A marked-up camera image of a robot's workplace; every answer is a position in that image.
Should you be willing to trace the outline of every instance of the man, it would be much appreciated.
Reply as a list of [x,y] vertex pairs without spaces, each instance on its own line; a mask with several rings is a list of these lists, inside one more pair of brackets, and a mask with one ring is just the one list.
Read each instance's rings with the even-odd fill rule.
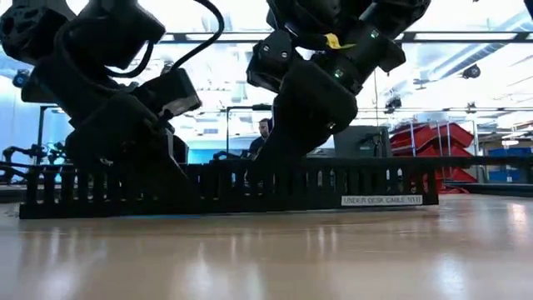
[[271,121],[268,118],[264,118],[261,121],[259,121],[259,133],[261,134],[261,136],[256,138],[250,144],[250,149],[248,150],[248,152],[252,156],[256,156],[259,153],[259,150],[261,150],[261,148],[265,144],[265,141],[267,140],[268,134],[270,133],[270,129],[271,129],[270,123]]

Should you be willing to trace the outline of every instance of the label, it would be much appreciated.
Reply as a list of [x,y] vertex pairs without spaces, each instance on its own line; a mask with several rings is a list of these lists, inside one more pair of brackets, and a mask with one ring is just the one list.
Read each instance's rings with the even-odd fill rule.
[[342,196],[346,207],[422,205],[422,195]]

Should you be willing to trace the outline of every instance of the table surface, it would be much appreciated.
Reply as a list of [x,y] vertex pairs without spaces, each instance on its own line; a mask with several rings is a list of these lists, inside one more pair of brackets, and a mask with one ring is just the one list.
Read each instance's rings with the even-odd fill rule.
[[36,221],[2,205],[0,299],[528,299],[532,200]]

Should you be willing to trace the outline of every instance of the yellow tag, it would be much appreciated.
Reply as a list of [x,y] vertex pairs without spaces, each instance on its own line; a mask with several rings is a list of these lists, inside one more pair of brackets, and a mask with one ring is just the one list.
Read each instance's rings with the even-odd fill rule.
[[326,44],[331,49],[338,50],[338,49],[346,49],[346,48],[351,48],[351,47],[356,46],[355,44],[347,44],[347,45],[342,46],[341,43],[339,42],[339,38],[333,33],[328,33],[325,35],[325,37],[326,37]]

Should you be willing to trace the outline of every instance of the computer monitor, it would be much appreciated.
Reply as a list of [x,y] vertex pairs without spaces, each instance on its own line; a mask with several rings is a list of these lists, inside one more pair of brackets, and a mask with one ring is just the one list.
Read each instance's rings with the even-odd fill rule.
[[387,127],[350,126],[333,136],[336,158],[389,158],[392,156]]

